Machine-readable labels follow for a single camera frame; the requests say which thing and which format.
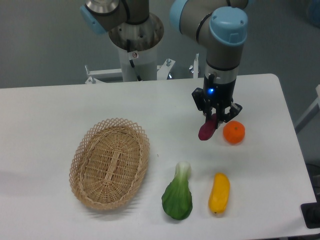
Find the yellow zucchini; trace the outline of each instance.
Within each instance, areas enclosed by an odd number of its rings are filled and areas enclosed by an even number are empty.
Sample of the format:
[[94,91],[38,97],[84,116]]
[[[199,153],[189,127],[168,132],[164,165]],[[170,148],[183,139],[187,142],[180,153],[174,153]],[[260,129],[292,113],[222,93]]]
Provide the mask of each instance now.
[[215,214],[221,214],[226,210],[230,191],[230,182],[226,175],[218,172],[214,176],[213,187],[209,197],[208,205]]

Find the green vegetable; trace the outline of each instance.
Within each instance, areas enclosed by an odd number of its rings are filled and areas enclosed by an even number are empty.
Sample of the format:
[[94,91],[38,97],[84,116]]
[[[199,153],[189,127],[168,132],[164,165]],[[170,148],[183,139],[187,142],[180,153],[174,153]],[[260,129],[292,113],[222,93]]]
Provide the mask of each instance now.
[[190,163],[181,161],[175,166],[172,182],[162,195],[162,207],[166,214],[176,220],[186,219],[192,211],[192,196],[188,178],[191,174]]

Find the blue indicator light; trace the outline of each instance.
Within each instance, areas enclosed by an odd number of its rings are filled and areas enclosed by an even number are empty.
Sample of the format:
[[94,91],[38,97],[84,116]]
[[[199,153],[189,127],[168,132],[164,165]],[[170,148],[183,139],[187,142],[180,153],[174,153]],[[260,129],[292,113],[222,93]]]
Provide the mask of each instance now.
[[208,94],[211,95],[211,94],[213,94],[214,92],[215,92],[215,90],[214,90],[213,88],[209,88],[209,89],[208,89]]

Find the woven basket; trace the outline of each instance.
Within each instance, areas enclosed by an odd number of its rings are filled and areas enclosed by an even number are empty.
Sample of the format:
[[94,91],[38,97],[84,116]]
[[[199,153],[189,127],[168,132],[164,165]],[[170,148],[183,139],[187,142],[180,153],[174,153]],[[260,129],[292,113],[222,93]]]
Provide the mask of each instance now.
[[137,123],[107,119],[82,139],[72,160],[69,181],[84,205],[110,210],[127,203],[145,176],[149,139]]

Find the orange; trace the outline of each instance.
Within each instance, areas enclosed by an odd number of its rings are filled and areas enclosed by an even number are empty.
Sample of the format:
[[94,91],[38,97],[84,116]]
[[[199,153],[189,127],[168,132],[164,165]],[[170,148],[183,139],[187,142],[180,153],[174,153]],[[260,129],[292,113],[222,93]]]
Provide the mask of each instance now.
[[238,121],[230,121],[223,128],[223,136],[230,144],[238,144],[245,137],[245,126]]

